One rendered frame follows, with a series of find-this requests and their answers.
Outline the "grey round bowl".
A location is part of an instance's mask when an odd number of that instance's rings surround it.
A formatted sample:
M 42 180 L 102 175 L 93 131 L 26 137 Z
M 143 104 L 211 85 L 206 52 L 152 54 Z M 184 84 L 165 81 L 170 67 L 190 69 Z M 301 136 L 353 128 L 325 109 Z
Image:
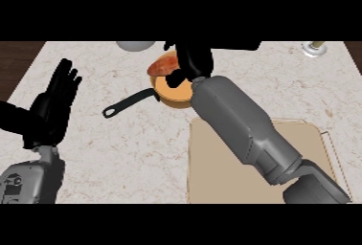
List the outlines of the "grey round bowl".
M 140 52 L 153 45 L 153 41 L 118 41 L 115 44 L 127 52 Z

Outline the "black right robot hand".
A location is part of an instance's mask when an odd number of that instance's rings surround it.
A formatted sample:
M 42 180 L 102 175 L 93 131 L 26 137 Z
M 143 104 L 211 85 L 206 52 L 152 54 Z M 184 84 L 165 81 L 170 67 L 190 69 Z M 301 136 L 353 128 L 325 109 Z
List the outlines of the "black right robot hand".
M 164 44 L 164 50 L 174 46 L 178 68 L 165 76 L 170 88 L 177 88 L 181 82 L 199 81 L 211 76 L 214 59 L 209 46 L 202 42 L 171 41 Z

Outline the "beige tray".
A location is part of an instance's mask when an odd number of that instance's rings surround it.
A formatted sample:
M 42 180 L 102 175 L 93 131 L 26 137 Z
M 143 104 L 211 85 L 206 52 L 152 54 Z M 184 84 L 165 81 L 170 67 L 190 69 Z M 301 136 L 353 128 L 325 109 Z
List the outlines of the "beige tray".
M 329 132 L 302 120 L 273 119 L 273 126 L 302 158 L 319 165 L 350 195 Z M 294 181 L 270 186 L 255 168 L 239 162 L 199 118 L 192 120 L 189 132 L 187 202 L 282 204 L 282 191 Z

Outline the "orange-red sweet potato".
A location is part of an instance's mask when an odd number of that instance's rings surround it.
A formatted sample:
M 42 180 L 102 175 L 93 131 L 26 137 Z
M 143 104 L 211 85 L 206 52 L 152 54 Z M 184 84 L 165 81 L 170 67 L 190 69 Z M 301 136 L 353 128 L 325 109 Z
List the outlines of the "orange-red sweet potato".
M 147 67 L 152 77 L 165 77 L 178 69 L 178 59 L 174 56 L 161 57 Z

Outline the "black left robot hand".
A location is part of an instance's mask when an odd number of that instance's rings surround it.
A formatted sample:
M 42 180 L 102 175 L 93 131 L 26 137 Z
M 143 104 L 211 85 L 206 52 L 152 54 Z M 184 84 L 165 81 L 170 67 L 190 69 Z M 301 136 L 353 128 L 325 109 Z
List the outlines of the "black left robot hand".
M 56 146 L 62 142 L 81 81 L 72 61 L 62 58 L 47 90 L 34 99 L 29 109 L 0 101 L 0 129 L 22 136 L 25 149 Z

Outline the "silver round fixture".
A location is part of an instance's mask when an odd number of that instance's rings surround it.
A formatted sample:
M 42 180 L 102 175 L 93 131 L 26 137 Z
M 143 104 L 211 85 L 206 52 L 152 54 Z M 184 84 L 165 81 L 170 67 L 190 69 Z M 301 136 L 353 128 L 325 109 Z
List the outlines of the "silver round fixture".
M 301 43 L 304 55 L 319 57 L 326 53 L 326 45 L 323 41 L 304 41 Z

